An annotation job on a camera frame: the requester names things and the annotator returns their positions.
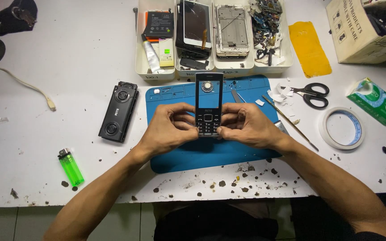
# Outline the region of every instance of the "phone battery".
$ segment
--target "phone battery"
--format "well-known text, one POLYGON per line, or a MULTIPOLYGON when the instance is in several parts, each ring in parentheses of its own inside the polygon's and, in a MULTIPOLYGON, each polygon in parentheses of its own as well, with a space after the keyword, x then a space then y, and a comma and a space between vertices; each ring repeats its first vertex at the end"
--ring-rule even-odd
POLYGON ((167 37, 174 35, 174 15, 171 12, 148 12, 147 26, 144 34, 147 37, 167 37))

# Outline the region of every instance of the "tube of glue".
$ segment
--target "tube of glue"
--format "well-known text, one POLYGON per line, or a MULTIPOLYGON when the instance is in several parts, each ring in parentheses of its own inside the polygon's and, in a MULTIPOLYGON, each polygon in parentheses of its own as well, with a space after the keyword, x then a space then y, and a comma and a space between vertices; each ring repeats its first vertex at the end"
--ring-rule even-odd
POLYGON ((151 72, 153 74, 161 74, 165 70, 160 68, 160 60, 157 53, 154 51, 153 46, 151 46, 150 41, 147 40, 144 34, 141 34, 142 47, 144 47, 145 55, 147 55, 148 63, 150 64, 151 72))

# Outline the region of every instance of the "white floor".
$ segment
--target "white floor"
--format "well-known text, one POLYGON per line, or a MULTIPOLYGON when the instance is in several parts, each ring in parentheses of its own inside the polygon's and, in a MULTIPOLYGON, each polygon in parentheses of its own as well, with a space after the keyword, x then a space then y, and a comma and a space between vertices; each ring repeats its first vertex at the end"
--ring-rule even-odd
MULTIPOLYGON (((61 208, 61 206, 0 208, 0 241, 41 240, 61 208)), ((277 239, 295 240, 290 215, 290 200, 276 199, 275 208, 271 210, 271 218, 278 220, 277 239)), ((152 241, 155 226, 151 203, 115 204, 88 240, 152 241)))

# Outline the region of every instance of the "dark stain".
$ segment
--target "dark stain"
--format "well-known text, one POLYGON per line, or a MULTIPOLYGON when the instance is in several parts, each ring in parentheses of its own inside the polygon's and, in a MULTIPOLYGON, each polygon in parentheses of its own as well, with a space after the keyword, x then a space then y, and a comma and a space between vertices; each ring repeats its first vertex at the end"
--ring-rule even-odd
POLYGON ((17 196, 17 192, 14 191, 14 189, 11 189, 10 195, 14 197, 14 199, 18 199, 19 197, 17 196))

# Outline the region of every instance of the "masking tape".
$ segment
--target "masking tape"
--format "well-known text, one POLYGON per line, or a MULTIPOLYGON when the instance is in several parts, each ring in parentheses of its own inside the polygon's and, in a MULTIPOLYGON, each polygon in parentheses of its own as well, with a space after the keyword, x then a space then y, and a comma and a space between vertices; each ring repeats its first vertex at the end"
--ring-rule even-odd
POLYGON ((319 133, 321 134, 321 137, 329 144, 331 147, 334 147, 339 150, 351 150, 354 148, 357 148, 364 140, 365 132, 363 128, 364 124, 358 117, 358 115, 355 112, 352 112, 352 110, 345 108, 345 107, 334 107, 328 110, 324 114, 323 123, 318 125, 319 133), (340 143, 337 143, 329 134, 329 130, 327 129, 327 120, 329 119, 330 115, 332 114, 344 114, 348 118, 351 119, 352 123, 354 124, 356 134, 354 137, 354 140, 348 144, 348 145, 342 145, 340 143))

